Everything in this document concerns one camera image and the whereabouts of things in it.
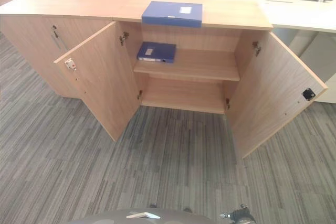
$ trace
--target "wooden cabinet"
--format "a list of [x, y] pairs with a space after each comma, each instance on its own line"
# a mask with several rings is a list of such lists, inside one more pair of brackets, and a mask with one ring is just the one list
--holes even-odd
[[98, 19], [4, 16], [1, 30], [57, 94], [78, 98], [53, 61], [108, 23]]
[[[202, 27], [143, 24], [150, 1], [202, 3]], [[245, 157], [327, 89], [270, 32], [254, 2], [62, 3], [12, 1], [0, 7], [2, 32], [58, 94], [81, 98], [115, 141], [140, 105], [219, 113], [227, 115]], [[143, 41], [176, 44], [175, 63], [137, 61]]]
[[[176, 43], [175, 63], [137, 61], [142, 41]], [[54, 63], [114, 140], [140, 104], [220, 113], [241, 157], [327, 88], [269, 31], [112, 22]]]

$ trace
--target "gray carpet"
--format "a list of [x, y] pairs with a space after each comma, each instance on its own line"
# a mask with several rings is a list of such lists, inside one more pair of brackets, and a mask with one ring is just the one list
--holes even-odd
[[0, 223], [65, 223], [159, 207], [218, 223], [336, 223], [336, 105], [314, 103], [243, 161], [220, 115], [141, 107], [114, 143], [86, 106], [53, 93], [0, 35]]

